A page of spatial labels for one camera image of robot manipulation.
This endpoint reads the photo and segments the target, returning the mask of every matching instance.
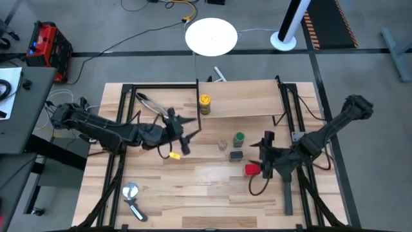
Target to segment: green can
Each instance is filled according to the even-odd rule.
[[[233,146],[235,148],[240,148],[245,141],[245,135],[242,132],[237,132],[233,137]]]

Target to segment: white cable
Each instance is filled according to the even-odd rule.
[[[86,111],[88,111],[89,109],[98,108],[98,107],[100,107],[100,106],[88,106],[88,107],[86,108]]]
[[[59,95],[59,94],[68,94],[68,95],[71,96],[71,101],[75,102],[75,96],[74,96],[73,92],[71,92],[70,90],[67,90],[67,89],[60,89],[60,90],[50,91],[50,94],[47,97],[47,101],[50,100],[52,97],[54,97],[56,95]],[[46,123],[43,126],[39,126],[39,127],[34,128],[35,130],[40,130],[41,128],[45,128],[47,126],[47,124],[49,124],[50,120],[49,120],[49,115],[48,115],[47,111],[46,111],[46,114],[47,114],[46,115]]]
[[[186,23],[183,25],[183,31],[186,32],[186,25],[190,23],[190,20],[186,21]]]
[[[261,30],[261,31],[267,31],[267,32],[277,32],[278,30],[276,29],[265,29],[265,28],[253,28],[253,29],[246,29],[246,30],[238,30],[238,40],[242,38],[242,34],[240,32],[251,32],[251,31],[256,31],[256,30]]]

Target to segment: red object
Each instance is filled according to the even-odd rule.
[[[246,164],[245,165],[245,175],[259,175],[260,167],[256,164]]]
[[[54,67],[55,82],[67,82],[73,48],[52,22],[37,21],[26,53],[26,64],[32,67]]]

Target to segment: concrete floor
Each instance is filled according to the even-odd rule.
[[[289,0],[237,0],[226,6],[207,5],[200,1],[198,19],[220,17],[237,30],[279,28]],[[13,1],[0,1],[0,18],[4,19]],[[143,0],[124,0],[128,8],[139,8]],[[387,26],[400,39],[410,32],[409,0],[341,0],[341,5],[360,48],[385,48],[379,31]],[[178,22],[190,10],[163,3],[149,4],[141,12],[126,12],[120,0],[23,0],[10,26],[21,36],[7,52],[25,52],[36,20],[55,22],[75,52],[101,52],[107,47],[148,28]],[[271,48],[270,32],[245,32],[236,48]],[[302,29],[296,33],[297,48],[305,49]],[[113,51],[188,50],[181,26],[150,32],[132,39]],[[412,56],[407,55],[409,63]],[[357,211],[363,228],[410,231],[412,222],[412,178],[407,172],[412,163],[408,142],[412,137],[410,100],[412,86],[398,81],[398,73],[389,54],[346,54],[316,56],[326,94],[337,115],[349,94],[362,94],[375,104],[375,114],[367,121],[354,122],[339,134],[344,163],[350,180]],[[77,78],[82,61],[73,58],[70,80]],[[212,67],[219,66],[230,81],[272,79],[280,75],[284,81],[313,81],[314,73],[308,55],[224,55],[200,57],[197,77],[205,80],[216,76]],[[81,80],[67,88],[76,98],[85,97],[99,104],[107,82],[193,81],[191,56],[101,57],[86,63]],[[55,103],[69,99],[60,96]],[[44,124],[44,116],[38,124]],[[43,131],[36,131],[49,137]],[[57,133],[72,137],[70,133]],[[22,215],[22,205],[31,188],[22,197],[9,231],[46,231],[70,227],[79,188],[44,188],[37,207],[45,208],[43,217]]]

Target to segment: yellow cable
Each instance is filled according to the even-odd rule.
[[[192,21],[192,17],[196,13],[196,8],[194,7],[194,5],[192,3],[187,2],[187,1],[179,1],[179,0],[170,0],[170,2],[172,2],[172,3],[185,3],[185,4],[188,4],[189,6],[191,6],[193,8],[192,14],[190,16],[184,17],[183,19],[188,20],[188,21]]]

